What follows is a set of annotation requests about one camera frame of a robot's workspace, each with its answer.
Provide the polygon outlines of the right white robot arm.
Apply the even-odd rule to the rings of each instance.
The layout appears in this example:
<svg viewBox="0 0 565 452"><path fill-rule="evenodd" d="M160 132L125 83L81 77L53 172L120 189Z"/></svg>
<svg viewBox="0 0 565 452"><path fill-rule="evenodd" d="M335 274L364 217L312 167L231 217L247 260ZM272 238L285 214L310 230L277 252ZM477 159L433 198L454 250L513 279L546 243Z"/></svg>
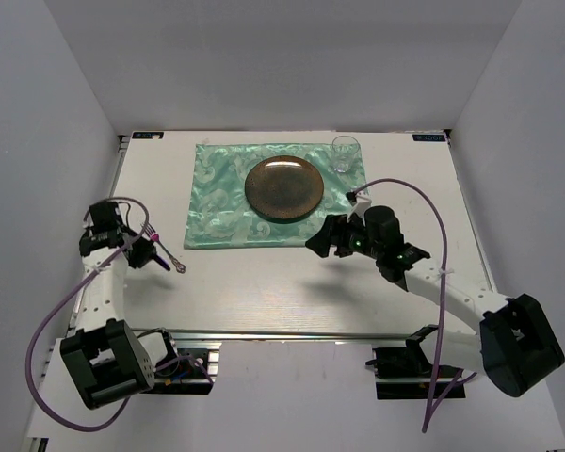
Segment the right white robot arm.
<svg viewBox="0 0 565 452"><path fill-rule="evenodd" d="M368 208L362 216L328 215L305 246L321 258L354 253L374 260L380 275L407 293L434 302L470 332L425 326L406 341L406 362L420 376L440 365L486 376L508 396L522 396L565 363L565 355L533 297L483 290L441 270L410 244L394 211Z"/></svg>

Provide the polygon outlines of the green satin cloth napkin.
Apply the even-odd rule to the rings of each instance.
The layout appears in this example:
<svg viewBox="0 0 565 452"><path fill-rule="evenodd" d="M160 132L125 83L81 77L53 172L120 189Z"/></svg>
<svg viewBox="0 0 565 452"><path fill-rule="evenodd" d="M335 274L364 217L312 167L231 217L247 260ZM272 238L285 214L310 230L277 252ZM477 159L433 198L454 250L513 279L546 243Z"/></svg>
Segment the green satin cloth napkin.
<svg viewBox="0 0 565 452"><path fill-rule="evenodd" d="M276 223L260 218L245 196L249 171L261 161L280 155L309 161L324 181L321 203L307 218L297 222ZM351 170L338 173L331 163L331 143L198 144L184 248L302 247L321 228L326 215L350 211L345 194L365 183L362 146Z"/></svg>

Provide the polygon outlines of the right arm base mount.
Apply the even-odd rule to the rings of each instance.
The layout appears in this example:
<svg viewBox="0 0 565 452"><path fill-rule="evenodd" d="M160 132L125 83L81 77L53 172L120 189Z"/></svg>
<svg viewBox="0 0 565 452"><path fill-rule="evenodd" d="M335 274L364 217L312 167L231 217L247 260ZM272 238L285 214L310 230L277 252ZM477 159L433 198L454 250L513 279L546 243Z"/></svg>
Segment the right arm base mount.
<svg viewBox="0 0 565 452"><path fill-rule="evenodd" d="M365 367L375 375L376 397L380 401L426 400L430 371L414 363L404 347L378 347Z"/></svg>

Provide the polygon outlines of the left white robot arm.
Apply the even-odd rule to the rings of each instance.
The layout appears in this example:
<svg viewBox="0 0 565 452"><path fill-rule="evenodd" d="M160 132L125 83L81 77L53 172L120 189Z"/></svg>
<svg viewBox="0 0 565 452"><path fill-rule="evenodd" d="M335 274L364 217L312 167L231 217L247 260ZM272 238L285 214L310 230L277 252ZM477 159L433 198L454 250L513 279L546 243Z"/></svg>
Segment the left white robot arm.
<svg viewBox="0 0 565 452"><path fill-rule="evenodd" d="M154 387L156 373L168 376L180 364L171 334L158 328L139 335L124 318L127 271L155 262L170 265L157 254L154 242L125 224L120 204L103 201L89 208L89 225L79 242L85 272L73 336L60 344L60 356L87 408L144 393Z"/></svg>

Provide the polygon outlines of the brown ceramic plate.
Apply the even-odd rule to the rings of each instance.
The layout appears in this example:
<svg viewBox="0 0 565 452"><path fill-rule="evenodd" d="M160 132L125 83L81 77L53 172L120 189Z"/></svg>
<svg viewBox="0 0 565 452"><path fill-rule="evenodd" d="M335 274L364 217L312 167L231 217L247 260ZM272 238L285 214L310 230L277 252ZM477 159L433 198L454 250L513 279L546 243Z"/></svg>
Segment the brown ceramic plate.
<svg viewBox="0 0 565 452"><path fill-rule="evenodd" d="M309 161L280 155L255 165L245 179L244 191L260 218L291 223L314 212L324 196L324 181Z"/></svg>

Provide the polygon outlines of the clear glass cup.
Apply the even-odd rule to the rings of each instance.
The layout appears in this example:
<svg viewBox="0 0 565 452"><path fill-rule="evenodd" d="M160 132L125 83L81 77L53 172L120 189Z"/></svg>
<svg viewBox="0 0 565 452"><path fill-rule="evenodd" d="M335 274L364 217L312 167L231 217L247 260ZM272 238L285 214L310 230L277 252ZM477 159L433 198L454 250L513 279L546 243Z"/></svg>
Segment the clear glass cup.
<svg viewBox="0 0 565 452"><path fill-rule="evenodd" d="M360 143L355 137L348 135L336 137L331 144L333 169L338 173L350 171L360 150Z"/></svg>

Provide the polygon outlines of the purple knife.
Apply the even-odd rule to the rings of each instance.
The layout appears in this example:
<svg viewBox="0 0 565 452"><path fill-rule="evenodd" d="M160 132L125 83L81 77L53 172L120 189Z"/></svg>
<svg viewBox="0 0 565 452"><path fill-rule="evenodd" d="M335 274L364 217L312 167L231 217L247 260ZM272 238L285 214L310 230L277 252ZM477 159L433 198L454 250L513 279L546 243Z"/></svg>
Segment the purple knife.
<svg viewBox="0 0 565 452"><path fill-rule="evenodd" d="M160 265L162 268L164 268L166 271L171 271L171 267L170 265L163 259L161 258L158 254L154 254L152 259L158 264Z"/></svg>

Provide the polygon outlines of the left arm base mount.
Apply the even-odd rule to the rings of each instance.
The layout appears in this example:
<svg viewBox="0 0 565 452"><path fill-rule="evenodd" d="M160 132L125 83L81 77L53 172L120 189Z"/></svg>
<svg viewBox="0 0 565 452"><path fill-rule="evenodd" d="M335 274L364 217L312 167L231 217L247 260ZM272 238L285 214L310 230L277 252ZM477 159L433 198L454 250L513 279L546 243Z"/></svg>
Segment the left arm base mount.
<svg viewBox="0 0 565 452"><path fill-rule="evenodd" d="M182 359L156 374L150 394L165 396L207 396L218 374L220 343L202 341L181 342L177 345Z"/></svg>

